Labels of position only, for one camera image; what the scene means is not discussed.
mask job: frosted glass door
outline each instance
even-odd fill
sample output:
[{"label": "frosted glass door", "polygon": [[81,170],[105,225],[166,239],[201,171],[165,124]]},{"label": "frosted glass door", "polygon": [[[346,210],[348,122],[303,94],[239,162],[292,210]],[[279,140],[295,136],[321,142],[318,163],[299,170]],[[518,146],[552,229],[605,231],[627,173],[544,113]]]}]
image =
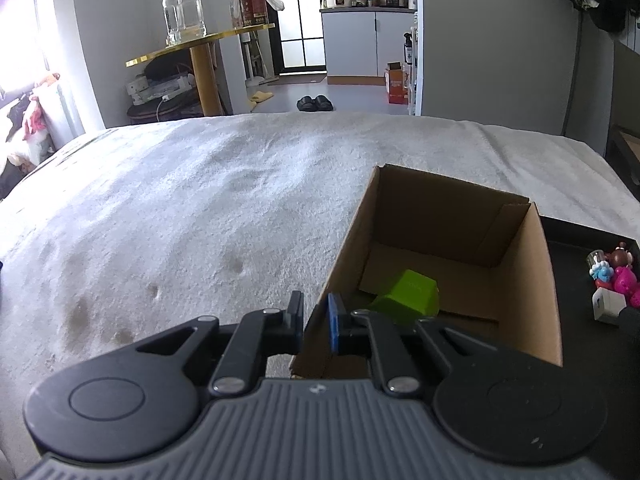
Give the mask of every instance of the frosted glass door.
[{"label": "frosted glass door", "polygon": [[272,12],[271,53],[277,73],[325,70],[320,0],[282,0]]}]

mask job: white cabinet door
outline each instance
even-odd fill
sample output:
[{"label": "white cabinet door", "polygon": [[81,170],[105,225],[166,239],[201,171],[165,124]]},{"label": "white cabinet door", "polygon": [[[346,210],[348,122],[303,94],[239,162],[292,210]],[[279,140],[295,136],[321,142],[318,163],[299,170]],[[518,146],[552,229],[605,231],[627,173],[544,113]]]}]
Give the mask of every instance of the white cabinet door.
[{"label": "white cabinet door", "polygon": [[404,62],[404,34],[414,25],[410,12],[376,12],[378,75],[385,75],[388,63]]},{"label": "white cabinet door", "polygon": [[323,12],[327,75],[378,75],[375,12]]}]

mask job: white fleece bedspread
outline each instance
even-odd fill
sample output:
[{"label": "white fleece bedspread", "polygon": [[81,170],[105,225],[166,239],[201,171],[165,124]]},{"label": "white fleece bedspread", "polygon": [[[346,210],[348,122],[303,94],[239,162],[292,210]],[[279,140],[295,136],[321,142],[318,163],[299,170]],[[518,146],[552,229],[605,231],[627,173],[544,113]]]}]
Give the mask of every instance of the white fleece bedspread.
[{"label": "white fleece bedspread", "polygon": [[38,459],[22,403],[52,372],[201,314],[228,323],[284,306],[295,288],[308,315],[372,167],[387,162],[640,239],[639,203],[563,137],[340,112],[87,134],[0,203],[0,448],[16,472]]}]

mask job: yellow tabletop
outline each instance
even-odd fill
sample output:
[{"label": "yellow tabletop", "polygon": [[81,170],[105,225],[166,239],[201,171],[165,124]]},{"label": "yellow tabletop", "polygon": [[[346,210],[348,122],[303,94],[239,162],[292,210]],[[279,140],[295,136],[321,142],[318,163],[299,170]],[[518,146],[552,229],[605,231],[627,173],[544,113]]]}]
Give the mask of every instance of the yellow tabletop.
[{"label": "yellow tabletop", "polygon": [[255,32],[256,30],[267,30],[268,28],[273,28],[273,27],[275,27],[273,23],[268,23],[266,25],[251,25],[249,27],[238,27],[238,28],[233,28],[231,30],[225,30],[224,32],[214,32],[212,34],[207,34],[202,38],[198,38],[197,40],[185,41],[184,43],[179,43],[177,45],[165,47],[161,50],[156,50],[151,54],[145,54],[144,56],[140,56],[140,57],[137,57],[136,59],[132,59],[131,61],[127,61],[125,64],[126,66],[134,66],[134,65],[137,65],[138,63],[151,61],[156,57],[164,56],[164,54],[168,54],[170,52],[177,52],[178,50],[182,50],[184,48],[191,48],[192,46],[198,46],[204,43],[210,43],[211,41],[221,40],[222,38],[228,38],[229,36],[238,36],[246,32]]}]

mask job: brown toy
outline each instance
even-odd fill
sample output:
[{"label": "brown toy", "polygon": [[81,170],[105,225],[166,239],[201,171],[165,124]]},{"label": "brown toy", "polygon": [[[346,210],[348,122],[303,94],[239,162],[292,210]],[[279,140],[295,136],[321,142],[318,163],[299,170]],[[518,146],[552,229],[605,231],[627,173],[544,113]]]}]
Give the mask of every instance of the brown toy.
[{"label": "brown toy", "polygon": [[604,257],[613,269],[630,266],[633,262],[633,256],[626,250],[624,242],[620,242],[615,251],[605,254]]}]

